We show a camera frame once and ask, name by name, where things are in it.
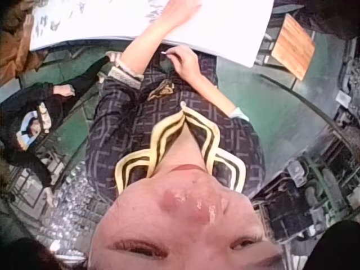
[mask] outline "sketchbook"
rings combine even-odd
[[[30,50],[81,39],[134,39],[168,0],[40,0],[33,10]],[[164,43],[252,67],[263,40],[273,0],[203,0],[189,22]]]

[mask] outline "eye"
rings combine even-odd
[[[168,253],[163,247],[139,240],[116,242],[114,248],[154,259],[165,259],[168,256]]]
[[[261,242],[262,238],[258,236],[254,237],[240,237],[236,241],[230,244],[230,248],[232,250],[240,250],[242,248],[245,248],[247,246],[251,246],[255,243]]]

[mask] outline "wooden stool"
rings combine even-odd
[[[268,35],[264,38],[267,42],[273,42]],[[298,22],[286,14],[281,30],[270,49],[260,49],[259,54],[272,56],[283,66],[271,65],[263,61],[261,65],[283,71],[289,71],[297,79],[303,80],[314,55],[315,45],[311,37],[298,24]]]

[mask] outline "green floor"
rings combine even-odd
[[[317,34],[314,41],[316,52],[311,66],[304,81],[296,85],[295,91],[333,116],[345,43],[321,34]],[[106,51],[123,49],[123,43],[91,47],[75,60],[25,74],[22,82],[24,87],[35,82],[60,83],[81,74]],[[63,58],[69,58],[68,52],[54,53],[48,61]],[[293,96],[262,79],[259,73],[270,75],[284,84],[290,84],[293,80],[291,75],[279,71],[263,67],[248,69],[227,60],[218,60],[219,87],[243,109],[258,132],[265,152],[266,179],[269,181],[291,157],[311,143],[326,124]],[[96,99],[93,99],[85,111],[93,110],[95,105]],[[58,151],[71,156],[86,138],[88,127],[84,111],[79,110],[57,131]]]

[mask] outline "white paper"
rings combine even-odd
[[[168,0],[44,0],[33,10],[32,51],[79,39],[133,39]],[[203,0],[199,13],[170,33],[165,43],[252,67],[273,0]]]

